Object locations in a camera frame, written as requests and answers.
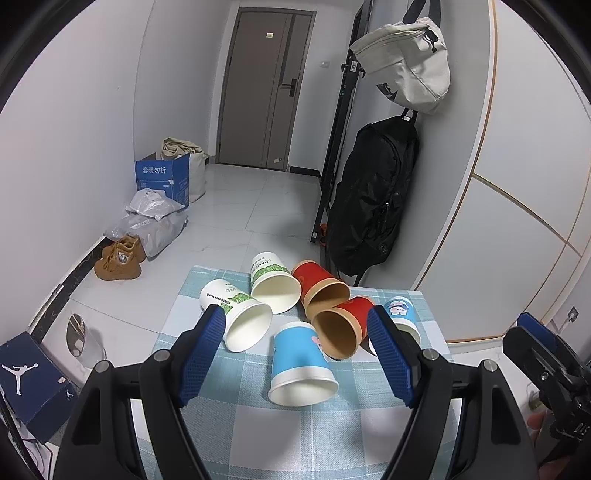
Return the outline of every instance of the white cabinet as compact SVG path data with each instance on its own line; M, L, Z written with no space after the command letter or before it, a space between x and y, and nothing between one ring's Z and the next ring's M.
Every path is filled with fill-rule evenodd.
M545 318L546 313L548 313L574 273L574 269L577 268L579 261L580 257L577 253L566 245L548 279L532 302L526 307L526 311L530 312L538 320Z
M534 298L563 245L526 211L472 180L419 290L446 340L500 336Z
M503 2L496 5L495 91L475 173L567 239L591 166L591 122L543 40Z

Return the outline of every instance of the wall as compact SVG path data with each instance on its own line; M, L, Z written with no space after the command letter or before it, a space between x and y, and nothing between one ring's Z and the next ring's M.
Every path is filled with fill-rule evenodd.
M371 28L399 21L405 3L392 7L390 0L376 0ZM368 271L363 281L365 286L403 289L413 286L447 221L460 186L466 181L466 168L476 155L475 140L483 127L490 90L490 21L486 0L449 0L442 5L441 31L449 51L450 89L436 113L419 116L421 151L400 236L388 260ZM400 111L368 78L361 79L341 163L352 150L359 128Z
M230 0L155 0L139 57L135 158L159 150L166 137L207 149L229 8Z
M591 264L587 264L574 289L554 315L554 324L558 328L564 325L572 307L577 309L579 316L574 323L564 326L560 336L581 358L588 359L591 356Z
M132 113L151 0L97 0L37 57L0 113L0 343L120 218L135 191Z
M272 7L316 11L288 162L291 166L322 171L342 81L340 65L347 58L353 19L361 3L361 0L234 0L217 64L209 127L210 153L214 152L217 144L217 120L223 76L238 8ZM328 69L320 67L325 60L330 62Z

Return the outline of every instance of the door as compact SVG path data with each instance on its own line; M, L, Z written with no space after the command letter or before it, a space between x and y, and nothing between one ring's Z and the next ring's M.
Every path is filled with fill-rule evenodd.
M287 166L311 18L311 12L239 10L220 109L219 163Z

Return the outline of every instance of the white floor tile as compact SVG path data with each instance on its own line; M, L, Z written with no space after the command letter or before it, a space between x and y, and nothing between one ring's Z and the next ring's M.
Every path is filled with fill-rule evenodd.
M251 235L189 222L160 255L141 264L139 278L103 281L91 271L72 299L124 322L160 332L191 267L239 270Z
M79 314L92 334L105 348L107 359L115 366L145 361L154 347L157 334L69 300L45 335L41 346L53 362L78 385L83 385L90 369L76 360L66 345L68 318Z
M268 170L211 164L205 168L206 191L211 190L262 190Z
M241 271L250 272L252 259L261 252L273 252L290 270L302 260L320 262L320 247L303 238L253 233Z
M214 226L230 230L244 230L254 204L207 205L199 201L187 208L189 220L199 225Z
M199 200L190 205L254 205L261 195L260 190L215 190L206 191Z
M269 173L265 187L287 187L294 183L307 183L315 185L320 188L320 179L318 177L311 177L309 175L299 175L296 173L288 173L285 171L273 171Z
M309 183L294 183L283 188L265 186L256 202L253 215L277 215L278 213L315 215L319 201L319 187Z
M309 213L290 215L251 215L246 230L271 235L294 236L310 239L314 228L314 217Z

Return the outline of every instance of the white paper cup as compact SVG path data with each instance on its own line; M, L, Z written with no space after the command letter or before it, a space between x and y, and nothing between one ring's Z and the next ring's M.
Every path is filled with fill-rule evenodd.
M226 313L223 341L231 352L243 352L263 338L273 319L271 307L253 299L230 282L217 278L199 296L203 310L219 305Z
M300 282L272 252L252 259L251 296L271 307L273 313L284 313L300 299Z
M406 297L394 297L384 304L384 309L398 330L410 333L414 340L419 345L421 344L421 334L417 328L417 313L410 299ZM376 355L371 340L368 344L369 349Z

